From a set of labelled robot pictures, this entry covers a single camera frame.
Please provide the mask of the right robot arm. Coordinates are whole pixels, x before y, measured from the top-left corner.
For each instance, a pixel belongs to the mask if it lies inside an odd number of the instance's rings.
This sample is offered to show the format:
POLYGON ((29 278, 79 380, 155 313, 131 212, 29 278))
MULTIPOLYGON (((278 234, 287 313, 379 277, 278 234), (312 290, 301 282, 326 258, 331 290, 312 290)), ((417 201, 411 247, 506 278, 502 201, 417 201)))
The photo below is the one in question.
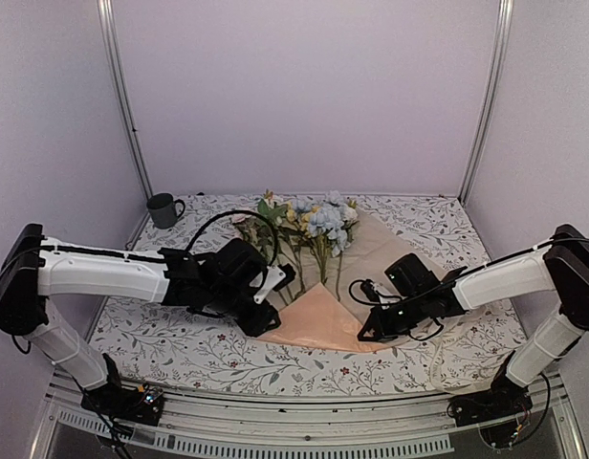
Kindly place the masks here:
POLYGON ((352 281, 365 292, 356 297, 369 307, 358 332, 360 342, 389 342, 410 337, 431 320, 442 336, 450 318, 470 316, 493 303, 533 295, 556 299, 549 316, 527 340, 501 362, 496 373, 481 382, 447 387, 438 369, 430 370, 433 385, 452 395, 486 392, 483 408, 502 417, 518 404, 520 392, 544 370, 563 358, 589 333, 589 237, 564 224, 553 235, 528 249, 513 252, 475 268, 458 268, 438 276, 409 252, 384 272, 395 287, 391 295, 370 279, 352 281))

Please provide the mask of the beige wrapping paper sheet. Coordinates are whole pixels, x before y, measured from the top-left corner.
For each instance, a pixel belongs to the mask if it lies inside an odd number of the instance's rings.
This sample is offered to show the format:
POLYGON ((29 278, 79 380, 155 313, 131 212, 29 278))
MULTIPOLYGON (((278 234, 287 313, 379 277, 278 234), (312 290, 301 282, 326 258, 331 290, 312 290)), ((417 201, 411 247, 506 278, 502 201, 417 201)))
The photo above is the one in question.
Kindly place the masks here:
POLYGON ((409 253, 418 255, 425 267, 438 278, 447 270, 414 249, 375 216, 360 210, 359 221, 353 227, 353 242, 341 258, 331 258, 327 268, 327 282, 319 280, 319 267, 313 256, 302 253, 302 274, 294 282, 293 290, 306 292, 299 298, 272 293, 267 300, 278 310, 281 325, 258 339, 272 344, 285 344, 322 350, 351 353, 371 353, 411 342, 409 336, 387 343, 363 342, 357 334, 367 320, 368 306, 358 304, 348 293, 348 286, 356 279, 372 279, 387 289, 390 295, 398 291, 384 271, 409 253))

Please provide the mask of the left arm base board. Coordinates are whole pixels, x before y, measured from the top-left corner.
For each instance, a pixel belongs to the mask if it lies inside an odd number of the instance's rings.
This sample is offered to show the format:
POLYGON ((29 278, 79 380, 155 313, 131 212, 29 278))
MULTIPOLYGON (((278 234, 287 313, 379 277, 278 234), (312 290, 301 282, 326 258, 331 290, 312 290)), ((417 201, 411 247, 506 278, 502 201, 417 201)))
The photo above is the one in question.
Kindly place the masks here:
POLYGON ((164 393, 146 383, 133 389, 109 382, 82 394, 84 409, 136 424, 157 426, 164 411, 164 393))

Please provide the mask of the yellow fake flower stem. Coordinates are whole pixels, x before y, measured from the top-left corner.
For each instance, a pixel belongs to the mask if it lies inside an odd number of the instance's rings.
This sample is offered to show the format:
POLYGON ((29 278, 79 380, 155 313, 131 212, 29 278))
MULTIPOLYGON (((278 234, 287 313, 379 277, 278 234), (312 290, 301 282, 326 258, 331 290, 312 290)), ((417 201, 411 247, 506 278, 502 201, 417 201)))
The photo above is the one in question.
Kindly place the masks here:
POLYGON ((292 237, 294 252, 301 254, 304 249, 307 249, 321 268, 324 262, 322 261, 320 230, 312 223, 315 215, 319 212, 319 205, 302 200, 294 200, 288 202, 287 205, 287 222, 295 232, 292 237))

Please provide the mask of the pale pink white flower stem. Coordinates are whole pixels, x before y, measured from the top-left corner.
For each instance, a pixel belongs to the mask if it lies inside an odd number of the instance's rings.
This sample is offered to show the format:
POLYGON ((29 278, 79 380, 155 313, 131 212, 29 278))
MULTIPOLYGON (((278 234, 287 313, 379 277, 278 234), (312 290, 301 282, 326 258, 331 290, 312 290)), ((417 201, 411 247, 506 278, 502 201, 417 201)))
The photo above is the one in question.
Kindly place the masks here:
POLYGON ((272 223, 277 230, 280 243, 285 245, 285 249, 280 249, 281 255, 294 267, 295 280, 298 282, 296 293, 287 288, 290 300, 294 301, 306 292, 301 261, 301 235, 295 224, 295 211, 290 202, 279 201, 269 189, 265 190, 256 210, 272 223))

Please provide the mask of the white fake flower stem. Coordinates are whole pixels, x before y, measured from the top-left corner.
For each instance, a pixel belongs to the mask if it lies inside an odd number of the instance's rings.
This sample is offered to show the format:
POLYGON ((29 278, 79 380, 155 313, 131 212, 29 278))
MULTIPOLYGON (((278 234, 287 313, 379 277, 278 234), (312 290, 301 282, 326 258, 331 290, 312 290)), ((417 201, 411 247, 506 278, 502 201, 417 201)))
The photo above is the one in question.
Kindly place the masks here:
POLYGON ((339 211, 341 215, 342 225, 338 230, 338 239, 335 248, 338 250, 338 267, 335 281, 335 293, 337 300, 341 300, 340 296, 340 281, 343 269, 344 252, 349 248, 353 241, 353 227, 359 221, 357 212, 358 203, 350 199, 347 203, 340 206, 339 211))

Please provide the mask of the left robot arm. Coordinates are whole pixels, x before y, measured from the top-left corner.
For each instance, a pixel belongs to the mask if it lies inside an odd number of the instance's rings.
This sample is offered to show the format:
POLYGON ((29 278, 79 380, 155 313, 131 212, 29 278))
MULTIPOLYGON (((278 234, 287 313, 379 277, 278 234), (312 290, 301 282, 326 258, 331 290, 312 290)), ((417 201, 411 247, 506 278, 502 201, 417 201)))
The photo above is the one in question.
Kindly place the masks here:
POLYGON ((56 309, 57 295, 136 298, 185 307, 193 315, 231 317, 249 337, 281 321, 268 301, 295 279, 289 264, 266 259, 240 238, 219 251, 116 251, 63 243, 28 224, 0 271, 0 330, 37 346, 111 415, 131 405, 114 363, 83 340, 56 309))

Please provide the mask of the blue fake flower stem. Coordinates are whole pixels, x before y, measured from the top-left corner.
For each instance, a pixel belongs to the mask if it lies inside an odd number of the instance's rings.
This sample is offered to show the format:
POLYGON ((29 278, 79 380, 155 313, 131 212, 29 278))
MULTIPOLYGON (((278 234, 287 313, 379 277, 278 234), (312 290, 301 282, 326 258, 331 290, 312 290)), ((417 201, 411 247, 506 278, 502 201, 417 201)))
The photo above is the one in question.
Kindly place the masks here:
POLYGON ((339 208, 351 198, 343 197, 338 191, 330 191, 323 199, 313 201, 311 198, 296 199, 319 205, 319 212, 315 215, 313 224, 320 230, 320 242, 322 243, 322 261, 324 265, 320 268, 319 279, 322 284, 328 280, 329 260, 338 258, 338 250, 335 248, 338 239, 338 230, 341 228, 342 220, 339 208))

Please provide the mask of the right arm base board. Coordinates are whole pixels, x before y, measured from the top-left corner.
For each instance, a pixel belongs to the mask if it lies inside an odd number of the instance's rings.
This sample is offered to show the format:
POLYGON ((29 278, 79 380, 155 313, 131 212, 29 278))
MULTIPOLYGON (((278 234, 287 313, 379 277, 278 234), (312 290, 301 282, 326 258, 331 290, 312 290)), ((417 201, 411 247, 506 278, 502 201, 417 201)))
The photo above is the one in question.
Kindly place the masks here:
POLYGON ((458 395, 447 404, 447 416, 457 426, 472 426, 488 422, 479 434, 492 449, 512 448, 528 425, 533 403, 526 391, 510 395, 490 390, 458 395))

